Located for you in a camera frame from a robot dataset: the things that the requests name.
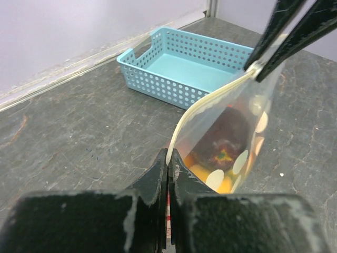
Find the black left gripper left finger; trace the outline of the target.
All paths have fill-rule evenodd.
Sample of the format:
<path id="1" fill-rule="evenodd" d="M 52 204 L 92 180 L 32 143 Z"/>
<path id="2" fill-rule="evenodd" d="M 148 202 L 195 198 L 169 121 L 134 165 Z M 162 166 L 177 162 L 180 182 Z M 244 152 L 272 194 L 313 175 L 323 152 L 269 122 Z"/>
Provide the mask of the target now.
<path id="1" fill-rule="evenodd" d="M 166 153 L 162 149 L 123 190 L 20 197 L 1 228 L 1 252 L 161 252 L 166 248 Z"/>

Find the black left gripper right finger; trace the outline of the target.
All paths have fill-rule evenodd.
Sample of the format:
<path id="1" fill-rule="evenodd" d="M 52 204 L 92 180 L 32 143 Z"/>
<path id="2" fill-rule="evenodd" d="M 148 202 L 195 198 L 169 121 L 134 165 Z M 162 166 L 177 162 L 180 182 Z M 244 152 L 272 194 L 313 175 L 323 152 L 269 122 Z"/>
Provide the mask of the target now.
<path id="1" fill-rule="evenodd" d="M 218 194 L 174 150 L 168 165 L 177 252 L 329 252 L 318 218 L 295 194 Z"/>

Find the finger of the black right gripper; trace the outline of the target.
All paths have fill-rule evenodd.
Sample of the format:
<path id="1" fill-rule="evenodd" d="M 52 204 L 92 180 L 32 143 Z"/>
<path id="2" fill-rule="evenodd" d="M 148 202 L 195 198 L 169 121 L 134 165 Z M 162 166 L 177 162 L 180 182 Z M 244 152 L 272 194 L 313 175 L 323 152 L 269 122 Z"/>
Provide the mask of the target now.
<path id="1" fill-rule="evenodd" d="M 301 10 L 306 0 L 278 0 L 274 5 L 269 22 L 260 37 L 255 49 L 244 65 L 246 71 L 255 61 L 259 60 L 265 51 L 278 38 L 279 34 L 288 26 Z"/>
<path id="2" fill-rule="evenodd" d="M 315 1 L 256 76 L 262 82 L 290 56 L 336 29 L 336 1 Z"/>

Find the green toy lime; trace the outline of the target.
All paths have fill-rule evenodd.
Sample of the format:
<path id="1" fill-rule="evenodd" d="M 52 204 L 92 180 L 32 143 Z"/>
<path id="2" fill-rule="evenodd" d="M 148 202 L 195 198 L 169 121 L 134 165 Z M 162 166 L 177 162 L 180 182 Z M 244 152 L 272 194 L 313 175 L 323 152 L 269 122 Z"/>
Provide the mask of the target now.
<path id="1" fill-rule="evenodd" d="M 194 175 L 215 192 L 220 194 L 231 192 L 233 187 L 232 179 L 226 176 L 223 170 L 208 169 L 197 163 L 192 155 L 186 156 L 183 162 Z"/>

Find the dark maroon toy fruit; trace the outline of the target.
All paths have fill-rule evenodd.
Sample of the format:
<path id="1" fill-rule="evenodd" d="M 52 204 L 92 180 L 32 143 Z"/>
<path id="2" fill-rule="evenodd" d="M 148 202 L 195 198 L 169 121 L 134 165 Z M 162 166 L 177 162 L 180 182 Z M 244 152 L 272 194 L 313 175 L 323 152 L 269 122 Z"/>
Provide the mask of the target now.
<path id="1" fill-rule="evenodd" d="M 208 169 L 232 169 L 235 160 L 246 150 L 250 125 L 243 114 L 227 107 L 191 151 L 200 165 Z"/>

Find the clear dotted zip top bag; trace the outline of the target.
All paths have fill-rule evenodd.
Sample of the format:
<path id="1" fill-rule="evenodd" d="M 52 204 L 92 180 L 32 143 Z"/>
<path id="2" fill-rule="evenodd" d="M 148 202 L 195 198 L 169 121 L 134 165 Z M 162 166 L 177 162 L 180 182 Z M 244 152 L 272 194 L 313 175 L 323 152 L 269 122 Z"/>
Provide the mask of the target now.
<path id="1" fill-rule="evenodd" d="M 233 193 L 252 169 L 264 142 L 279 65 L 262 82 L 255 62 L 236 80 L 206 95 L 181 117 L 171 138 L 166 161 L 176 150 L 185 166 L 207 187 Z"/>

